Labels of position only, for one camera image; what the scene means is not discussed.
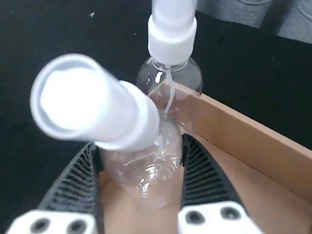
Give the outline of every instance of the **white connector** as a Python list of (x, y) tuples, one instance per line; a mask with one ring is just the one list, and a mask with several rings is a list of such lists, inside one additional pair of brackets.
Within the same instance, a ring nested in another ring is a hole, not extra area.
[(237, 202), (186, 206), (178, 215), (179, 234), (262, 234)]
[(6, 234), (98, 234), (90, 214), (32, 210), (17, 217)]

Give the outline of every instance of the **black gripper pad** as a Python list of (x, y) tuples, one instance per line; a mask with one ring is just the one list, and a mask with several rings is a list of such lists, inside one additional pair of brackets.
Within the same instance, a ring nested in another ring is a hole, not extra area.
[(87, 144), (53, 183), (38, 209), (92, 214), (99, 233), (103, 234), (104, 213), (99, 184), (102, 170), (98, 148)]
[(192, 136), (183, 135), (184, 182), (181, 207), (221, 201), (242, 206), (235, 188), (210, 153)]

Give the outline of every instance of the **clear plastic bottle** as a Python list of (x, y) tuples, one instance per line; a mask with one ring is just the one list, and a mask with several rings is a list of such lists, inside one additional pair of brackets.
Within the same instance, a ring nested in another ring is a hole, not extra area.
[(203, 80), (201, 71), (192, 58), (168, 68), (150, 57), (142, 65), (136, 85), (154, 101), (159, 110), (165, 111), (171, 102), (168, 115), (183, 131), (193, 131), (198, 110), (191, 103), (193, 99), (188, 97), (202, 94)]
[(105, 169), (137, 204), (158, 208), (171, 201), (181, 132), (135, 85), (117, 80), (87, 56), (69, 54), (41, 70), (30, 106), (47, 135), (93, 141), (106, 151)]
[(159, 116), (159, 134), (151, 147), (136, 152), (101, 153), (111, 177), (143, 208), (160, 208), (170, 203), (173, 189), (181, 179), (180, 130), (166, 114), (159, 112)]
[(150, 58), (136, 85), (158, 109), (168, 113), (185, 132), (193, 131), (196, 105), (189, 95), (201, 95), (200, 69), (191, 59), (197, 29), (197, 0), (152, 0), (148, 20)]

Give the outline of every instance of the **screw hole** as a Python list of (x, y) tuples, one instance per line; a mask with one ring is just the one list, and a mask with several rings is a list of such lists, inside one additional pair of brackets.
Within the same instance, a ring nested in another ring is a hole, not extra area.
[(86, 230), (86, 223), (83, 220), (71, 222), (67, 228), (68, 234), (83, 234)]
[(233, 207), (222, 208), (221, 215), (224, 219), (229, 219), (229, 220), (240, 219), (239, 211)]
[(30, 232), (34, 234), (44, 233), (50, 225), (50, 220), (47, 218), (37, 219), (30, 228)]
[(202, 224), (205, 222), (204, 216), (197, 211), (188, 212), (185, 215), (186, 222), (189, 224)]

